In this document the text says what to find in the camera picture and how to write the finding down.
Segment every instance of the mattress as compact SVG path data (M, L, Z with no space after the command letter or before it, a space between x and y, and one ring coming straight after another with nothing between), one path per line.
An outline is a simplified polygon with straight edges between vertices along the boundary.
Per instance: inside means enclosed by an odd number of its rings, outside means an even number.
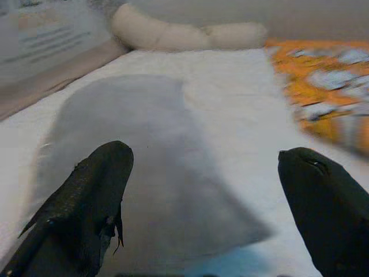
M341 163L369 190L369 162L296 127L273 66L263 50L176 54L133 51L0 123L0 256L14 244L30 205L35 157L58 110L76 90L105 77L156 74L184 82L184 102L196 116L228 189L274 230L271 239L234 249L188 275L319 276L294 224L280 185L278 152L312 148Z

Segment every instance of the white cushion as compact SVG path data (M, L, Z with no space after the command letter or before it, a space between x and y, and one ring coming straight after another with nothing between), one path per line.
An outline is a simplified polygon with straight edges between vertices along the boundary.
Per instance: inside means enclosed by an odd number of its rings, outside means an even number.
M209 38L199 28L184 24L170 24L154 50L190 51L212 48Z
M122 5L112 18L112 31L135 49L189 51L245 49L263 46L267 30L257 23L222 24L197 28L171 24L141 13L133 5Z
M207 26L203 30L213 48L229 50L261 48L268 35L262 24L252 22Z
M169 23L151 18L124 4L113 15L111 28L114 35L136 49L152 49Z

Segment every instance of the gray cloth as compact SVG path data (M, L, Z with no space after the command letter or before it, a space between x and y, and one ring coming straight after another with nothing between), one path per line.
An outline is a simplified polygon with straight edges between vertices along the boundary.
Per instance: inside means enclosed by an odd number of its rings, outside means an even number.
M184 105L182 82L164 76L102 79L65 102L39 152L31 211L112 140L133 149L134 166L122 205L125 247L112 256L112 244L100 276L172 272L268 236L227 192Z

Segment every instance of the orange blanket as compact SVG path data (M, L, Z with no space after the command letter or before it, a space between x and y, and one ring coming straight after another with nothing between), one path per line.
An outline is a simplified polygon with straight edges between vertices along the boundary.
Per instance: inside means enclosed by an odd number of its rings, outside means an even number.
M269 41L300 127L369 155L369 42Z

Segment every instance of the white wall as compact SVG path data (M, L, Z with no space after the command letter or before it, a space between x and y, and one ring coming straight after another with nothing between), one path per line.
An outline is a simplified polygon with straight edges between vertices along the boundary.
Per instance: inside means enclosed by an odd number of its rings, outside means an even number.
M369 0L129 0L151 15L204 25L260 21L273 37L369 40Z

